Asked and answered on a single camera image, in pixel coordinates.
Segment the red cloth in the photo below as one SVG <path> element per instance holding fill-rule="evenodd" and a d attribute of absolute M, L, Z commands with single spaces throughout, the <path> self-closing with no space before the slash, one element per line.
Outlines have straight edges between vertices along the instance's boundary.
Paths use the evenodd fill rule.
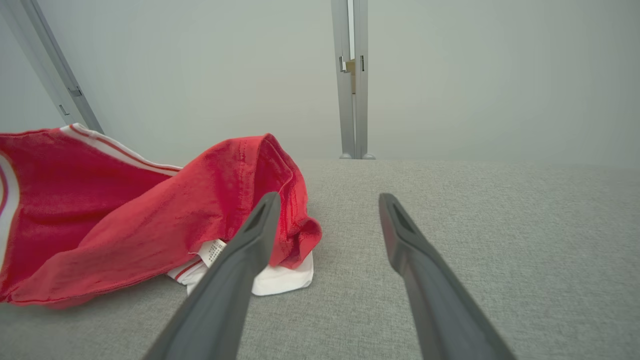
<path fill-rule="evenodd" d="M 68 129 L 0 135 L 0 155 L 20 194 L 0 272 L 1 301 L 67 307 L 166 273 L 203 242 L 230 240 L 271 191 L 279 192 L 282 207 L 270 265 L 297 267 L 321 238 L 307 216 L 302 174 L 273 135 L 221 142 L 178 172 L 126 164 L 69 137 Z"/>

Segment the red garment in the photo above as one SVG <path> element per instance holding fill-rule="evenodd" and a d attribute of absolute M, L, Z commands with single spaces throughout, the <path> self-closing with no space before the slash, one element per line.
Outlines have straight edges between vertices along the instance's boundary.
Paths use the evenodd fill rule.
<path fill-rule="evenodd" d="M 0 135 L 0 151 L 0 244 L 13 218 L 1 301 L 67 307 L 166 273 L 203 242 L 231 239 L 270 191 L 282 200 L 270 265 L 297 267 L 321 238 L 273 135 L 221 142 L 182 170 L 78 125 Z"/>

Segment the gray fabric surface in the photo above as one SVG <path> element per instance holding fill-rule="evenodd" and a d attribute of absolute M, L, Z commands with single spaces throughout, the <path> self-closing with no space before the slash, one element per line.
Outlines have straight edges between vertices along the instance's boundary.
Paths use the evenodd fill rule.
<path fill-rule="evenodd" d="M 419 359 L 378 193 L 391 192 L 520 359 L 640 357 L 640 172 L 304 161 L 323 226 L 304 290 L 254 297 L 239 359 Z M 55 311 L 0 305 L 1 359 L 139 359 L 186 296 L 159 277 Z"/>

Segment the white tag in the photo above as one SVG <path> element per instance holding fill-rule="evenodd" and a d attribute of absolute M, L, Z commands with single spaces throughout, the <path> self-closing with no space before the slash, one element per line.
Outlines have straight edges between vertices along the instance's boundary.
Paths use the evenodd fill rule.
<path fill-rule="evenodd" d="M 207 267 L 210 268 L 225 246 L 227 246 L 227 244 L 220 239 L 203 242 L 200 251 L 198 251 L 198 255 L 200 255 Z"/>

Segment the white wall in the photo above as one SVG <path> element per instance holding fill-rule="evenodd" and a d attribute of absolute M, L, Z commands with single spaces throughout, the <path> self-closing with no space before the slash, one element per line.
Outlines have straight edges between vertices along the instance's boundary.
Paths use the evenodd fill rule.
<path fill-rule="evenodd" d="M 267 132 L 340 156 L 329 1 L 39 2 L 105 133 L 146 158 Z"/>
<path fill-rule="evenodd" d="M 370 0 L 369 60 L 378 159 L 640 167 L 640 1 Z"/>
<path fill-rule="evenodd" d="M 64 125 L 56 105 L 0 16 L 0 133 Z"/>

